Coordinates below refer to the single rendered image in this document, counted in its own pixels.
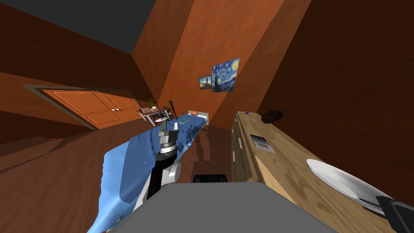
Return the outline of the grey and white booklet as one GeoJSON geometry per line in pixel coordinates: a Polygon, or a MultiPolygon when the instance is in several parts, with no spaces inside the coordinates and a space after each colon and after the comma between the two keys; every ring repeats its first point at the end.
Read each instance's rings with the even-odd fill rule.
{"type": "Polygon", "coordinates": [[[275,154],[275,151],[273,150],[273,148],[270,146],[270,144],[265,138],[256,136],[256,135],[250,135],[250,137],[256,148],[275,154]]]}

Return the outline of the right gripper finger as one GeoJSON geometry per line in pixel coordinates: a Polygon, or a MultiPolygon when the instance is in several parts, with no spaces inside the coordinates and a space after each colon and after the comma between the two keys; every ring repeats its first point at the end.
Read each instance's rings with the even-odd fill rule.
{"type": "Polygon", "coordinates": [[[376,197],[370,198],[369,200],[359,198],[359,200],[361,201],[364,209],[377,215],[385,215],[376,197]]]}

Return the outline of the small side table with plant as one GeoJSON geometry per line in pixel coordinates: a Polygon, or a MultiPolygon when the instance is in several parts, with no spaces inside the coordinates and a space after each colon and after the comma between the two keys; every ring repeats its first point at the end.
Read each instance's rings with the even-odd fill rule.
{"type": "Polygon", "coordinates": [[[154,100],[148,99],[148,103],[151,105],[150,108],[141,108],[138,113],[146,121],[149,120],[153,126],[156,126],[162,120],[170,120],[174,117],[170,107],[158,108],[154,100]]]}

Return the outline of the small framed landscape picture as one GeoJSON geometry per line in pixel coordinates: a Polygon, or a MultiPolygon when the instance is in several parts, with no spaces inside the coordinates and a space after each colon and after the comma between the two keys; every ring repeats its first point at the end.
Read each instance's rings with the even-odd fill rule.
{"type": "Polygon", "coordinates": [[[201,78],[199,78],[199,88],[201,89],[201,90],[204,90],[204,89],[211,89],[212,88],[212,85],[211,85],[211,76],[209,75],[209,76],[205,76],[205,77],[201,77],[201,78]]]}

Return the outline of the orange double door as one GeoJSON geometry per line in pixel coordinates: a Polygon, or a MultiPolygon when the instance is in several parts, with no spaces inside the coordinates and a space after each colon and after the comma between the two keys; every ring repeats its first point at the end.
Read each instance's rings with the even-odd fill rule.
{"type": "Polygon", "coordinates": [[[129,91],[43,89],[74,114],[102,129],[140,119],[140,106],[129,91]]]}

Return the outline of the light wooden sideboard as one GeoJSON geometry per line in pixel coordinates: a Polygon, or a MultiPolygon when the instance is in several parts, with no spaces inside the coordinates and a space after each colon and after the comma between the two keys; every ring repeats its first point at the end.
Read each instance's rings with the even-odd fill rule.
{"type": "Polygon", "coordinates": [[[231,118],[233,182],[261,182],[338,233],[396,233],[388,221],[363,209],[317,178],[306,160],[317,157],[254,112],[231,118]],[[265,138],[275,154],[256,148],[250,135],[265,138]]]}

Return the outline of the bed with blue cover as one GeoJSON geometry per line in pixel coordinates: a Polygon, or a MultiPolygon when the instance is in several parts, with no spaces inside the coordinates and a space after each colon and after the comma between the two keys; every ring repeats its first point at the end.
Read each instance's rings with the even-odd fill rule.
{"type": "Polygon", "coordinates": [[[161,150],[159,131],[159,126],[152,128],[105,154],[99,212],[87,233],[115,227],[119,218],[126,218],[142,203],[139,196],[161,150]]]}

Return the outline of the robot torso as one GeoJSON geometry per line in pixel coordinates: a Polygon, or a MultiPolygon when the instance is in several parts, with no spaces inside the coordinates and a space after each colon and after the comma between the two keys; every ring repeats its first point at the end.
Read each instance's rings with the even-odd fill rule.
{"type": "Polygon", "coordinates": [[[172,183],[109,233],[338,233],[260,182],[172,183]]]}

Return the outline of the dark brown lumpy object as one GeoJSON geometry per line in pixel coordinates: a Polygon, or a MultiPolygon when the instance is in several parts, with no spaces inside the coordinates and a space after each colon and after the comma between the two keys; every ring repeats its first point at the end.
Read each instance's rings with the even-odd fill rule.
{"type": "Polygon", "coordinates": [[[265,124],[270,124],[280,120],[283,117],[283,112],[280,110],[270,110],[264,113],[261,117],[261,121],[265,124]]]}

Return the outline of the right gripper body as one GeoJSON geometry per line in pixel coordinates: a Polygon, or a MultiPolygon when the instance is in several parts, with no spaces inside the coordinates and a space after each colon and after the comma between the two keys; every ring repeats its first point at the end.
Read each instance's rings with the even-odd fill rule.
{"type": "Polygon", "coordinates": [[[376,199],[396,233],[414,233],[414,207],[385,196],[376,199]]]}

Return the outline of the blue starry night painting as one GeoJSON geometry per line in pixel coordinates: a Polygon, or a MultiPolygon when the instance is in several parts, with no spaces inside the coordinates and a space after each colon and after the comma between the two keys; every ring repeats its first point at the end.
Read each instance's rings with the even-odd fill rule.
{"type": "Polygon", "coordinates": [[[233,59],[212,67],[212,93],[234,91],[240,58],[233,59]]]}

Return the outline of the white plate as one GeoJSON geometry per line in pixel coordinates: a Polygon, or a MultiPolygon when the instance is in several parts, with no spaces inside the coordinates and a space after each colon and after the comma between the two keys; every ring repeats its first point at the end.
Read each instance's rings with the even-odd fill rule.
{"type": "Polygon", "coordinates": [[[369,200],[376,196],[388,197],[372,185],[332,165],[314,159],[307,159],[306,162],[309,169],[320,180],[359,204],[361,204],[359,198],[369,200]]]}

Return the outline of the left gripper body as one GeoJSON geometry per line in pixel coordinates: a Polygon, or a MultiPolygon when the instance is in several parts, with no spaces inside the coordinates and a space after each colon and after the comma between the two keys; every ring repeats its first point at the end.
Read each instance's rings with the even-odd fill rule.
{"type": "Polygon", "coordinates": [[[159,145],[161,146],[161,148],[175,148],[176,147],[178,130],[171,130],[171,131],[160,130],[158,136],[159,136],[159,145]]]}

